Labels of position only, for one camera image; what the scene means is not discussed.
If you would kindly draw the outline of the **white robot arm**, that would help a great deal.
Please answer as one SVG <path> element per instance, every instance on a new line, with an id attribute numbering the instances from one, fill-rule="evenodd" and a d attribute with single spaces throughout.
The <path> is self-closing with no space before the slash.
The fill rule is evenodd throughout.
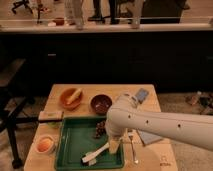
<path id="1" fill-rule="evenodd" d="M 131 128 L 213 151 L 212 116 L 143 111 L 137 106 L 138 99 L 127 93 L 115 100 L 106 116 L 110 138 L 121 138 Z"/>

